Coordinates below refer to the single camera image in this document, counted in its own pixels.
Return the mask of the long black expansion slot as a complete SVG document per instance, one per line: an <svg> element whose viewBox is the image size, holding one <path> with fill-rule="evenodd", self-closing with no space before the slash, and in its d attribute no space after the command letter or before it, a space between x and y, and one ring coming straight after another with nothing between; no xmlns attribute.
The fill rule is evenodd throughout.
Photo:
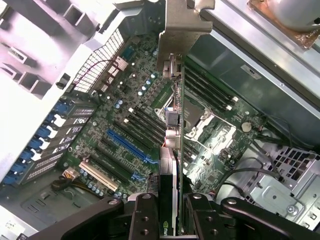
<svg viewBox="0 0 320 240"><path fill-rule="evenodd" d="M98 157L102 161L109 163L114 168L116 168L118 172L122 173L128 178L133 175L137 175L139 178L141 177L141 174L137 170L133 169L133 167L131 167L128 163L123 163L121 159L116 158L115 156L107 152L104 148L96 146L94 147L94 153L96 157Z"/></svg>
<svg viewBox="0 0 320 240"><path fill-rule="evenodd" d="M128 185L129 184L129 179L126 175L123 175L120 173L116 168L114 168L111 164L99 159L98 157L94 155L90 155L88 157L89 161L91 163L94 163L95 165L99 166L102 170L105 172L109 173L119 181L121 181L123 184Z"/></svg>
<svg viewBox="0 0 320 240"><path fill-rule="evenodd" d="M122 135L129 142L133 143L135 146L144 148L145 150L150 151L151 149L159 146L158 141L147 136L142 136L140 133L136 132L135 130L128 129L117 121L113 122L113 129L119 135Z"/></svg>

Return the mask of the white expansion slot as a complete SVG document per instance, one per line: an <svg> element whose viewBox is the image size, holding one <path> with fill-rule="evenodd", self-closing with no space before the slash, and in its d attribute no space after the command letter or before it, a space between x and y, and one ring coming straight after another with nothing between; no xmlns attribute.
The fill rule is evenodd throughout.
<svg viewBox="0 0 320 240"><path fill-rule="evenodd" d="M79 164L79 167L86 171L89 175L91 175L95 180L100 182L102 185L104 185L106 188L116 192L119 188L119 184L114 182L110 177L108 177L105 173L98 170L91 164L89 164L86 161L82 161Z"/></svg>

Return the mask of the metal disk bay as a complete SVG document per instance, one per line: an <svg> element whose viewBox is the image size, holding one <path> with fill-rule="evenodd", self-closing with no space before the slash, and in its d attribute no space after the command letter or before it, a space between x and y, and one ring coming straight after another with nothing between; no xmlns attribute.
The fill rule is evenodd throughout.
<svg viewBox="0 0 320 240"><path fill-rule="evenodd" d="M320 227L320 152L254 142L215 189L219 203L238 197L311 231Z"/></svg>

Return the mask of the blue expansion slot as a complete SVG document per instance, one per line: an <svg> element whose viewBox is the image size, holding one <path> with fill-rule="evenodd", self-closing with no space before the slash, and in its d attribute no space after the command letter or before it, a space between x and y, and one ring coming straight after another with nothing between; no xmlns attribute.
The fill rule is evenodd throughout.
<svg viewBox="0 0 320 240"><path fill-rule="evenodd" d="M138 157L141 159L144 163L149 163L149 164L157 164L158 161L151 159L147 154L145 154L143 151L138 149L135 145L127 141L125 138L123 138L121 135L117 134L115 131L112 129L108 129L106 131L106 134L112 138L114 141L116 141L118 144L120 144L122 147L124 147L126 150L131 152L134 156Z"/></svg>

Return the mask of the white power connector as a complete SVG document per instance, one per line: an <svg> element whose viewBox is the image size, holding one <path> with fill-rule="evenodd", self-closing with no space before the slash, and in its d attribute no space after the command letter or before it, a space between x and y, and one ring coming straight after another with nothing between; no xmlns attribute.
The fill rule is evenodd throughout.
<svg viewBox="0 0 320 240"><path fill-rule="evenodd" d="M72 167L68 167L63 173L62 175L67 178L67 179L71 179L72 181L74 181L78 176L79 176L79 172L76 171L74 168Z"/></svg>

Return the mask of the metal socket cover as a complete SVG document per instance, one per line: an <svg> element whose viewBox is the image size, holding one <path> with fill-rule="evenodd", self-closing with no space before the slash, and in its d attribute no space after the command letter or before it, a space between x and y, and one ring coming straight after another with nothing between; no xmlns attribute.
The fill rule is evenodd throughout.
<svg viewBox="0 0 320 240"><path fill-rule="evenodd" d="M224 137L229 133L233 136L236 131L235 125L211 115L206 119L202 117L184 137L192 142L205 145L207 141L216 137Z"/></svg>

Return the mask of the coin battery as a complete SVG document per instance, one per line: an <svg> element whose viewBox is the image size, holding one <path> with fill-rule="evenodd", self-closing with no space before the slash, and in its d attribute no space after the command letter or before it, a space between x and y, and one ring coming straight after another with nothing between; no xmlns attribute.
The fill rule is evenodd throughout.
<svg viewBox="0 0 320 240"><path fill-rule="evenodd" d="M245 121L241 124L240 128L244 133L249 133L252 130L253 126L249 121Z"/></svg>

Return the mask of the CPU socket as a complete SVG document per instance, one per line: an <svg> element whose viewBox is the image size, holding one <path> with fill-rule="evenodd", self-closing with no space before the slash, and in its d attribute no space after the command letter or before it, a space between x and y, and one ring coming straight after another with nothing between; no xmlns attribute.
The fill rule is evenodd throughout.
<svg viewBox="0 0 320 240"><path fill-rule="evenodd" d="M174 105L173 93L165 93L154 107L154 113L165 122L165 108L172 108ZM205 110L205 107L198 104L194 99L184 99L184 132L189 139L198 139L204 132L213 116Z"/></svg>

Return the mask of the green motherboard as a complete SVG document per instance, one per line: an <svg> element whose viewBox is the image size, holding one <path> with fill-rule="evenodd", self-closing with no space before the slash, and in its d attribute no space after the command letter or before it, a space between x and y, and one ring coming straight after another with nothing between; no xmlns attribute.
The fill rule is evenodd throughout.
<svg viewBox="0 0 320 240"><path fill-rule="evenodd" d="M164 80L162 74L156 71L157 53L157 40L153 34L134 37L128 41L120 58L129 61L130 65L115 79L108 80L100 106L61 160L61 166L65 170L72 167L79 172L75 180L66 178L72 187L90 192L99 198L115 196L126 199L130 194L145 191L148 175L158 172L158 163L143 162L106 133L108 129L114 131L113 122L118 122L144 137L158 141L158 147L151 150L136 146L151 159L158 161L160 148L164 144L166 124L155 114L154 107L165 93L173 93L173 89L171 82ZM236 170L236 165L262 131L267 120L262 113L191 59L186 61L184 90L184 98L194 99L198 105L204 106L211 116L225 120L237 128L233 136L230 132L226 136L208 140L205 145L186 139L185 129L183 131L183 176L190 179L194 190L214 194L217 186L223 183L224 176ZM243 122L252 124L250 132L241 130ZM112 141L113 147L103 144L101 138ZM141 177L128 177L129 184L124 184L91 163L89 156L96 156L94 147L97 146L129 164ZM118 189L108 189L81 169L79 164L83 161L118 183Z"/></svg>

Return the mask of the blue slot clip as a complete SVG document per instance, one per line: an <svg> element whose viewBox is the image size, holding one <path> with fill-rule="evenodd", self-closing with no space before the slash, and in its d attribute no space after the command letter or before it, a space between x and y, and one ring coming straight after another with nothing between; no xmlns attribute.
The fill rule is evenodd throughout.
<svg viewBox="0 0 320 240"><path fill-rule="evenodd" d="M22 164L27 164L31 158L35 155L35 153L30 149L25 149L22 151L22 153L19 155L18 160Z"/></svg>
<svg viewBox="0 0 320 240"><path fill-rule="evenodd" d="M50 136L50 134L52 133L53 129L51 126L49 125L42 125L40 126L37 131L35 132L35 135L40 137L40 138L47 138Z"/></svg>
<svg viewBox="0 0 320 240"><path fill-rule="evenodd" d="M68 114L73 105L71 101L58 101L52 108L52 111L60 115Z"/></svg>
<svg viewBox="0 0 320 240"><path fill-rule="evenodd" d="M43 138L32 138L27 146L36 152L40 152L47 147L47 142Z"/></svg>
<svg viewBox="0 0 320 240"><path fill-rule="evenodd" d="M50 112L47 115L47 117L45 118L45 121L48 122L48 123L51 123L51 124L56 122L56 121L58 121L58 123L59 123L61 120L63 120L63 119L61 118L60 115L58 115L56 113L52 113L52 112Z"/></svg>

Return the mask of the open black PC case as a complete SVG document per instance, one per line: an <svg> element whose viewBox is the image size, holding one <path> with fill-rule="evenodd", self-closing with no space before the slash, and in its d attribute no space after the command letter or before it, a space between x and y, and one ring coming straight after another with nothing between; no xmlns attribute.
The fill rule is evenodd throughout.
<svg viewBox="0 0 320 240"><path fill-rule="evenodd" d="M130 39L155 35L155 69L163 75L157 59L166 0L98 1L96 32L78 47L61 80L42 99L18 96L13 87L0 92L0 240L61 240L73 226L67 218L101 200L126 202L133 194L98 197L73 187L62 175L61 162L100 106L106 83L130 65L120 57ZM200 11L212 30L201 35L184 58L183 103L190 59L265 116L266 124L252 144L320 153L320 28L287 28L269 1L214 0L214 8ZM60 122L46 122L58 101L72 102L73 107L68 114L58 114ZM44 125L53 131L41 137L47 147L35 151L27 144L40 138L35 133ZM34 152L27 164L18 160L25 149ZM184 173L182 194L181 234L160 234L159 240L199 240L184 230ZM320 240L320 227L299 227L300 240Z"/></svg>

